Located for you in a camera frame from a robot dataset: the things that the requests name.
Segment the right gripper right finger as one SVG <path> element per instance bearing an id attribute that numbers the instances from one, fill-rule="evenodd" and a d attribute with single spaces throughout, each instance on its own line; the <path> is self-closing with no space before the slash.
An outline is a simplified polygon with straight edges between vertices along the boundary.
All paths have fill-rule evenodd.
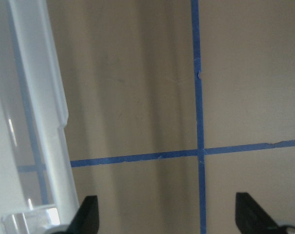
<path id="1" fill-rule="evenodd" d="M 295 226 L 278 225 L 246 192 L 236 193 L 235 222 L 242 234 L 295 234 Z"/>

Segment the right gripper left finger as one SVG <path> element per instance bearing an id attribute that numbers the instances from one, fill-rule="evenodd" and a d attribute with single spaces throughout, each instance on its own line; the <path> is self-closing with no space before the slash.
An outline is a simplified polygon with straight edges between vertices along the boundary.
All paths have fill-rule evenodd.
<path id="1" fill-rule="evenodd" d="M 48 234 L 97 234 L 99 232 L 98 196 L 89 195 L 83 200 L 71 223 L 51 228 Z"/>

